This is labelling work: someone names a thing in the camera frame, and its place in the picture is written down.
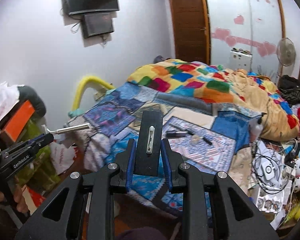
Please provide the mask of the person's left hand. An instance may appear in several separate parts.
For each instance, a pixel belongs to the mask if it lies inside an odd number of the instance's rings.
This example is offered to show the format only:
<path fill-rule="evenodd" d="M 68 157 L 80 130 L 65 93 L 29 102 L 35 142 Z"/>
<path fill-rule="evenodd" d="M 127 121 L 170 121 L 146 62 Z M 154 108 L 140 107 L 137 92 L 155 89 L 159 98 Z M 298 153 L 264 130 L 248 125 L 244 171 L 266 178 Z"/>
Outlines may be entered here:
<path fill-rule="evenodd" d="M 29 209 L 25 202 L 25 198 L 23 197 L 22 188 L 19 185 L 15 186 L 13 197 L 14 201 L 17 203 L 18 212 L 27 213 Z M 4 201 L 6 201 L 6 198 L 4 194 L 0 192 L 0 203 Z"/>

